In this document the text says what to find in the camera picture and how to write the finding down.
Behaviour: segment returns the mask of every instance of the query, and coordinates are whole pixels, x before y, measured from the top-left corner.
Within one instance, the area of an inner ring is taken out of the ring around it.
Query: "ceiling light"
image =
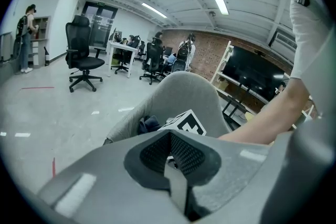
[[[276,79],[282,79],[284,74],[274,75],[273,77]]]
[[[224,0],[215,0],[215,1],[217,3],[217,5],[219,7],[219,10],[221,11],[221,13],[223,15],[229,15],[229,11],[226,8]]]
[[[159,12],[155,8],[152,8],[151,6],[147,5],[146,3],[142,3],[142,6],[145,6],[146,8],[151,9],[152,11],[156,12],[157,14],[159,14],[160,16],[162,16],[163,18],[167,18],[167,16],[163,15],[161,12]]]

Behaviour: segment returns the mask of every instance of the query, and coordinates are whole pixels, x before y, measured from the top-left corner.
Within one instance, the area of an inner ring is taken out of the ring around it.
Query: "door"
[[[82,16],[90,20],[90,46],[106,48],[117,10],[117,8],[100,6],[92,2],[85,3]]]

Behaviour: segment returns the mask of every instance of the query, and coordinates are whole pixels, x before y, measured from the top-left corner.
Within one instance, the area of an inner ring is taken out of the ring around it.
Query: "television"
[[[283,80],[284,71],[262,56],[234,47],[222,73],[270,101]]]

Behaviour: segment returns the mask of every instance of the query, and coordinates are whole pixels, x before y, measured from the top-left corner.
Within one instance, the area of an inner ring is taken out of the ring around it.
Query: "gray floor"
[[[107,66],[93,70],[104,82],[91,80],[92,92],[84,82],[69,91],[69,70],[64,57],[48,67],[10,78],[1,87],[3,105],[0,136],[4,160],[19,184],[36,193],[56,173],[102,145],[107,133],[132,108],[153,92],[158,83],[149,85],[141,63],[135,61],[131,78],[120,71],[107,77]],[[22,89],[54,87],[52,89]],[[16,133],[30,133],[16,137]]]

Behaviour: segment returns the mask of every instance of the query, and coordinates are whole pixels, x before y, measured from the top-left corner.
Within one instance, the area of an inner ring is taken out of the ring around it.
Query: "gray chair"
[[[136,136],[139,121],[144,116],[155,115],[164,125],[168,118],[189,109],[207,131],[206,136],[219,137],[229,132],[220,107],[219,96],[206,79],[189,72],[176,72],[167,76],[150,97],[117,123],[104,144]]]

